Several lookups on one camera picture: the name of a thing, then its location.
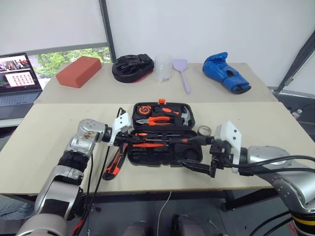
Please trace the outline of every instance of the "laptop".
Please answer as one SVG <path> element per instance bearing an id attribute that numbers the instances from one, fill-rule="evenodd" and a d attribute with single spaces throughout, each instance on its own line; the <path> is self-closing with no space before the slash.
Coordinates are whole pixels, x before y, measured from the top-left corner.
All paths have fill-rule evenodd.
<path id="1" fill-rule="evenodd" d="M 0 120 L 23 118 L 41 92 L 26 53 L 0 56 Z"/>

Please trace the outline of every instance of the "green tree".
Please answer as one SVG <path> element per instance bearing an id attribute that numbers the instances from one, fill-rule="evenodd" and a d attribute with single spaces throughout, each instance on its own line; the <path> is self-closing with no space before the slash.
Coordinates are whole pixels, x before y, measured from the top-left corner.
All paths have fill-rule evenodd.
<path id="1" fill-rule="evenodd" d="M 81 50 L 36 55 L 37 62 L 41 65 L 41 67 L 35 67 L 34 70 L 36 74 L 41 77 L 52 77 L 57 73 L 62 63 L 74 62 L 81 56 L 98 58 L 102 63 L 111 62 L 108 47 L 87 48 Z"/>

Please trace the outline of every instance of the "window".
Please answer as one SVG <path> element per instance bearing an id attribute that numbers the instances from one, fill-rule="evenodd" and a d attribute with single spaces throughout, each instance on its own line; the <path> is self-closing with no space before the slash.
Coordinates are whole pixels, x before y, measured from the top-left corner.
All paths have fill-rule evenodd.
<path id="1" fill-rule="evenodd" d="M 58 72 L 60 66 L 63 63 L 74 62 L 81 56 L 99 58 L 102 63 L 112 62 L 108 47 L 44 53 L 29 56 L 29 59 L 37 75 L 37 78 L 44 89 L 47 82 Z"/>

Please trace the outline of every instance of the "laptop keyboard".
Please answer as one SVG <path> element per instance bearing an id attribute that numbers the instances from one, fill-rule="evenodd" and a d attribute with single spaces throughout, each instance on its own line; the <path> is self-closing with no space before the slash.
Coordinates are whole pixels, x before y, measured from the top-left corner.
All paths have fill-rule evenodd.
<path id="1" fill-rule="evenodd" d="M 38 93 L 26 93 L 19 95 L 1 96 L 0 107 L 14 106 L 19 104 L 31 104 L 37 98 Z"/>

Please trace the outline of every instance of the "laptop screen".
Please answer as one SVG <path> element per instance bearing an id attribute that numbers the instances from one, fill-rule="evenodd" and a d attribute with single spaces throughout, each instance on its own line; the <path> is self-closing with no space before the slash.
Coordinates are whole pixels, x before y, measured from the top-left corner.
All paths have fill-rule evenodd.
<path id="1" fill-rule="evenodd" d="M 0 93 L 41 90 L 25 53 L 0 56 Z"/>

